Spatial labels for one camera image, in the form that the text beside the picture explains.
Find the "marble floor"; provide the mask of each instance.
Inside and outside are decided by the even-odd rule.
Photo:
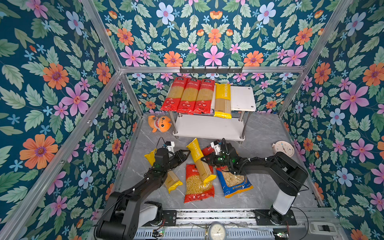
[[[120,190],[126,190],[139,182],[143,175],[150,167],[149,162],[144,157],[145,154],[151,152],[160,137],[165,141],[175,142],[175,151],[179,149],[187,149],[194,138],[179,137],[175,139],[172,130],[161,133],[157,131],[152,133],[152,129],[148,126],[147,116],[144,115],[144,121],[141,128],[138,129],[139,135],[136,145],[131,153],[127,168],[123,173]],[[253,113],[248,121],[245,142],[238,144],[229,141],[237,150],[241,157],[269,157],[273,155],[272,144],[280,141],[290,141],[285,127],[276,114],[256,114]],[[213,139],[199,139],[200,147],[203,149],[212,142]],[[216,178],[213,182],[215,187],[215,197],[204,199],[202,201],[194,201],[184,203],[185,196],[185,166],[193,164],[193,160],[189,157],[182,165],[174,170],[184,185],[179,186],[176,190],[168,193],[165,186],[160,187],[146,200],[161,202],[165,209],[182,209],[182,208],[270,208],[273,204],[277,193],[278,186],[273,179],[266,174],[248,175],[249,181],[253,185],[253,189],[247,192],[236,194],[231,198],[225,198],[219,180]],[[303,191],[296,198],[293,205],[295,207],[317,207],[318,203],[311,190]]]

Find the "macaroni package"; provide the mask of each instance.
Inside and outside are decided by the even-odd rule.
[[[235,176],[230,172],[223,172],[222,170],[228,171],[228,167],[218,167],[216,169],[218,179],[220,180],[226,198],[253,189],[253,186],[247,177],[240,175]]]
[[[215,117],[232,118],[231,85],[216,84]]]
[[[189,78],[177,77],[172,83],[167,98],[161,106],[162,111],[177,111],[181,96]]]
[[[155,148],[152,152],[144,155],[144,157],[148,160],[151,166],[153,166],[153,163],[155,162],[156,150],[157,149]],[[180,179],[176,176],[176,174],[172,170],[168,171],[168,175],[164,184],[168,189],[168,193],[175,190],[178,186],[183,185],[183,183],[180,181]]]
[[[199,92],[200,88],[200,82],[201,80],[199,79],[188,79],[187,85],[185,86],[183,92],[183,96],[181,97],[181,101],[179,103],[179,107],[177,108],[178,113],[193,114],[197,93]]]
[[[195,110],[193,113],[210,113],[211,102],[214,96],[215,80],[204,79],[201,81],[200,90],[197,95]]]
[[[214,173],[212,167],[210,167],[210,171],[212,174]],[[187,164],[185,177],[187,180],[187,190],[185,192],[184,203],[215,197],[215,188],[212,182],[204,186],[196,165]]]
[[[197,138],[195,138],[190,144],[188,144],[187,148],[191,151],[193,161],[195,162],[196,167],[199,170],[199,174],[201,179],[203,180],[204,186],[206,186],[216,178],[216,175],[214,175],[213,172],[209,170],[210,167],[206,162],[201,161],[201,158],[204,155],[201,152]]]

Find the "red macaroni bag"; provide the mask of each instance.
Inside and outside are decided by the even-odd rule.
[[[161,106],[162,111],[176,111],[179,106],[181,96],[189,78],[177,77],[172,83],[167,98]]]
[[[183,96],[181,97],[179,107],[177,108],[178,113],[193,114],[197,93],[199,92],[200,88],[200,82],[201,80],[194,78],[190,78],[188,80],[183,92]]]
[[[193,113],[210,113],[211,102],[214,96],[215,80],[204,79],[201,81]]]
[[[213,174],[214,169],[212,166],[209,166],[209,168]],[[196,165],[187,164],[186,173],[187,190],[185,192],[184,203],[215,197],[215,188],[212,185],[212,181],[204,187]]]

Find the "clock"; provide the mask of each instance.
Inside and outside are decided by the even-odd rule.
[[[214,222],[208,229],[208,237],[210,240],[225,240],[227,238],[227,230],[223,224]]]
[[[276,154],[277,152],[283,152],[288,157],[292,157],[295,153],[295,149],[293,148],[293,146],[286,141],[278,141],[272,144],[272,149],[274,154]]]

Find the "orange shark toy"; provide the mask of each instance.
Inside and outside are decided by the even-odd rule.
[[[154,117],[154,115],[148,116],[148,124],[151,128],[153,128],[152,132],[156,132],[157,130],[161,132],[166,132],[170,129],[170,126],[172,124],[169,117],[161,116],[153,119]]]

